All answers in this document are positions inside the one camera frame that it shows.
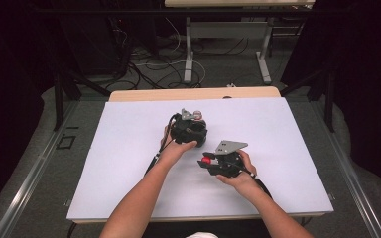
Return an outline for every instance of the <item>white table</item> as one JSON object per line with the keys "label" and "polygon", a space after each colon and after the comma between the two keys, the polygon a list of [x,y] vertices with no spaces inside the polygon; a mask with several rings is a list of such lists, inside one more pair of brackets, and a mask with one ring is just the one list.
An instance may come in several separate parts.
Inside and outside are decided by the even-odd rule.
{"label": "white table", "polygon": [[[159,149],[165,125],[182,108],[202,112],[207,140],[201,148],[188,151],[171,169],[152,221],[259,218],[257,210],[231,186],[210,176],[197,163],[203,152],[213,152],[221,140],[249,144],[244,150],[257,167],[260,180],[290,215],[333,212],[287,101],[277,95],[274,87],[113,93],[105,105],[67,219],[76,223],[106,221],[142,178]],[[223,96],[233,98],[215,99]]]}
{"label": "white table", "polygon": [[[220,8],[220,7],[278,7],[313,5],[315,0],[166,0],[167,7],[174,8]],[[192,38],[251,38],[262,39],[261,51],[256,57],[261,76],[266,84],[271,84],[271,77],[265,63],[265,54],[271,38],[274,19],[268,22],[192,22],[187,18],[187,62],[184,82],[191,82],[193,52]]]}

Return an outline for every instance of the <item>black device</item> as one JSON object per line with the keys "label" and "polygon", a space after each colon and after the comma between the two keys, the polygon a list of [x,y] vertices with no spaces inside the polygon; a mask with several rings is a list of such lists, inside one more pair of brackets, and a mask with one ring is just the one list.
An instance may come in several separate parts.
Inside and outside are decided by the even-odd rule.
{"label": "black device", "polygon": [[245,172],[272,198],[265,184],[263,184],[255,174],[247,170],[240,154],[236,152],[247,146],[247,143],[221,141],[215,149],[215,153],[202,153],[203,158],[197,161],[197,163],[201,168],[207,169],[212,176],[222,175],[228,178],[235,178],[240,175],[240,173]]}
{"label": "black device", "polygon": [[197,147],[201,147],[206,141],[206,123],[202,120],[202,113],[195,111],[189,113],[182,109],[182,114],[174,115],[175,122],[171,124],[171,136],[176,143],[197,141]]}

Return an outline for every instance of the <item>person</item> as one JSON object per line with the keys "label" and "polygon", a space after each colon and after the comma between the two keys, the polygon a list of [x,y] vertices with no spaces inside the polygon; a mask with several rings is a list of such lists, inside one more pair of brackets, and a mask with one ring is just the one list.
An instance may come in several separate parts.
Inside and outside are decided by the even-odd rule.
{"label": "person", "polygon": [[[172,141],[170,134],[168,135],[168,141]],[[183,153],[195,146],[196,141],[185,144],[169,143],[163,149],[153,167],[113,210],[101,231],[100,238],[142,237],[169,170]],[[251,164],[249,155],[242,150],[239,150],[238,153],[245,167],[256,175],[256,168]],[[256,207],[271,237],[313,237],[275,203],[247,173],[240,173],[236,178],[227,178],[221,175],[216,177],[223,183],[233,186],[241,196]],[[214,234],[197,233],[190,237],[216,236]]]}

